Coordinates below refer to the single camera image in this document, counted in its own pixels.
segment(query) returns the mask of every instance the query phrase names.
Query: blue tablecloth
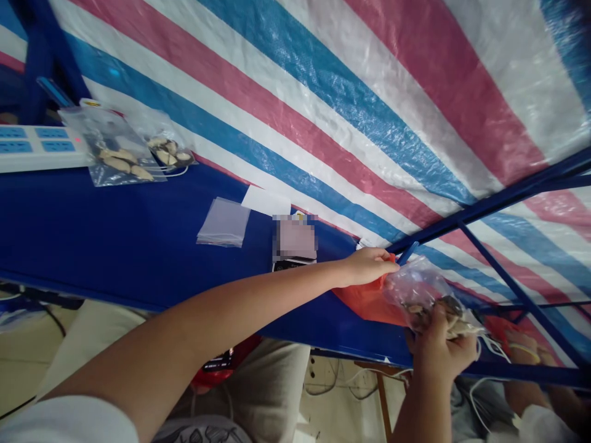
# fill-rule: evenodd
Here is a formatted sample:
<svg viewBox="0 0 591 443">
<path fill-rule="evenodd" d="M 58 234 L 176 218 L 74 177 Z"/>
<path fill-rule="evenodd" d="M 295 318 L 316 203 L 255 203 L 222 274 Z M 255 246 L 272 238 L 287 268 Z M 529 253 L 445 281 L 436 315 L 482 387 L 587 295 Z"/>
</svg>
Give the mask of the blue tablecloth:
<svg viewBox="0 0 591 443">
<path fill-rule="evenodd" d="M 241 249 L 197 245 L 216 197 L 241 202 L 247 185 L 200 164 L 166 183 L 95 188 L 86 169 L 0 175 L 0 278 L 162 311 L 223 283 L 269 272 L 271 217 L 251 212 Z M 318 261 L 355 241 L 317 223 Z M 401 365 L 402 328 L 360 319 L 332 292 L 262 334 Z"/>
</svg>

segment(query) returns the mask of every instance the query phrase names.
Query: sleeve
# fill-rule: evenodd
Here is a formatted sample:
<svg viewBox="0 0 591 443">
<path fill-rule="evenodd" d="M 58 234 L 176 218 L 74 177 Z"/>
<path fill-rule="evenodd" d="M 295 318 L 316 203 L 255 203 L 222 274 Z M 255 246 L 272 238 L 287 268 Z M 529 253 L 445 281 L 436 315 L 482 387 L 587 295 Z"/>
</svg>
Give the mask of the sleeve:
<svg viewBox="0 0 591 443">
<path fill-rule="evenodd" d="M 0 428 L 0 443 L 139 443 L 117 407 L 85 396 L 41 401 Z"/>
<path fill-rule="evenodd" d="M 553 410 L 530 405 L 521 416 L 519 438 L 522 443 L 576 443 L 577 434 Z"/>
</svg>

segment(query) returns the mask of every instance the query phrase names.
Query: beige pants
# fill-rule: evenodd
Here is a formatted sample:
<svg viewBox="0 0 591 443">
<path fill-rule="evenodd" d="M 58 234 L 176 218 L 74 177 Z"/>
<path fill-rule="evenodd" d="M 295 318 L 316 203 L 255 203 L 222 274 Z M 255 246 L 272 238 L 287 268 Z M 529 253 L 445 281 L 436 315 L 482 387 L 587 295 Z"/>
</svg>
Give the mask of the beige pants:
<svg viewBox="0 0 591 443">
<path fill-rule="evenodd" d="M 60 346 L 38 398 L 114 341 L 145 321 L 121 306 L 87 300 Z M 232 417 L 254 442 L 293 441 L 310 347 L 264 339 L 221 386 L 207 394 L 183 395 L 175 418 L 217 414 Z"/>
</svg>

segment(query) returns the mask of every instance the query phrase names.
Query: clear plastic bag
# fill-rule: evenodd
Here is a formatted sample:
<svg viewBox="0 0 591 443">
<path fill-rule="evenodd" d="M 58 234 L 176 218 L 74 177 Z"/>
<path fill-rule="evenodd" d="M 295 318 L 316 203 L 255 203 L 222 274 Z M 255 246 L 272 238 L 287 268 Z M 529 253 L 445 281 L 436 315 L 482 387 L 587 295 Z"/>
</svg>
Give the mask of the clear plastic bag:
<svg viewBox="0 0 591 443">
<path fill-rule="evenodd" d="M 250 214 L 251 210 L 240 203 L 220 197 L 214 199 L 197 234 L 197 244 L 242 247 Z"/>
<path fill-rule="evenodd" d="M 424 256 L 410 261 L 384 282 L 386 300 L 402 308 L 407 325 L 422 333 L 431 324 L 431 312 L 442 305 L 448 320 L 447 339 L 484 332 L 474 315 L 455 297 L 439 271 Z"/>
<path fill-rule="evenodd" d="M 193 153 L 183 137 L 174 129 L 171 118 L 162 111 L 143 109 L 125 116 L 133 130 L 144 139 L 168 171 L 195 162 Z"/>
<path fill-rule="evenodd" d="M 119 114 L 101 108 L 65 108 L 62 121 L 76 129 L 89 146 L 88 167 L 95 186 L 165 182 L 146 143 Z"/>
</svg>

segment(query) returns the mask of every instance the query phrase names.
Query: tiled floor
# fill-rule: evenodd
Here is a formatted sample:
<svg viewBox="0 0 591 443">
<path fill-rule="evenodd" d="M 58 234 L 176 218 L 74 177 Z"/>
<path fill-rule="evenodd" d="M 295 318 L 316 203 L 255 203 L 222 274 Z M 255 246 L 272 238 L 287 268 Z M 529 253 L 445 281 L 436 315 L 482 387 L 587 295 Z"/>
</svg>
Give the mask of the tiled floor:
<svg viewBox="0 0 591 443">
<path fill-rule="evenodd" d="M 66 329 L 76 314 L 60 308 L 54 308 L 54 313 Z M 0 334 L 0 415 L 35 395 L 61 341 L 59 329 L 47 316 Z M 310 394 L 302 390 L 294 443 L 385 442 L 378 392 L 361 401 L 353 396 L 369 394 L 376 387 L 375 374 L 365 371 L 346 384 L 360 369 L 349 360 L 310 358 L 305 378 Z M 330 392 L 314 396 L 334 383 Z M 389 378 L 384 383 L 393 425 L 404 399 L 404 385 Z"/>
<path fill-rule="evenodd" d="M 66 329 L 76 315 L 60 308 L 53 312 Z M 36 394 L 61 342 L 60 330 L 47 315 L 0 334 L 0 415 Z"/>
</svg>

